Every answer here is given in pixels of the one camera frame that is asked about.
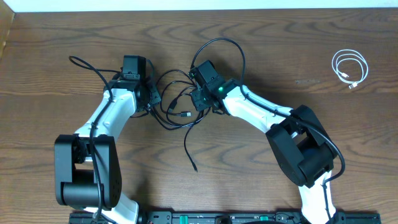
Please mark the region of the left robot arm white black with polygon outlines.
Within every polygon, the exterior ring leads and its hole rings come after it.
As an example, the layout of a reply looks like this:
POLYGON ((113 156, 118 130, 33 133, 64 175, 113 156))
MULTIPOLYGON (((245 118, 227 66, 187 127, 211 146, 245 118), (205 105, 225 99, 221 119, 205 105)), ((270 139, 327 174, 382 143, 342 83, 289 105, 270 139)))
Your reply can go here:
POLYGON ((131 116, 159 102, 153 81, 111 80, 89 120, 55 140, 55 198, 86 211, 83 223, 146 220, 139 204, 123 193, 116 141, 131 116))

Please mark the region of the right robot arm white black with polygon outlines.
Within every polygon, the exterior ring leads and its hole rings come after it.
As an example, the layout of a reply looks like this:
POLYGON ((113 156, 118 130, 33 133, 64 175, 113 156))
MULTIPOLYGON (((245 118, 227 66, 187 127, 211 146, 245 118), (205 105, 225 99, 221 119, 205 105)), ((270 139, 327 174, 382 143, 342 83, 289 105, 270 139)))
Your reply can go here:
POLYGON ((277 163, 298 186, 302 215, 310 223, 331 223, 336 208, 331 201, 330 178, 337 156, 323 126, 307 106, 279 106, 256 95, 236 80, 215 87, 203 85, 190 94, 197 111, 207 108, 241 118, 269 142, 277 163))

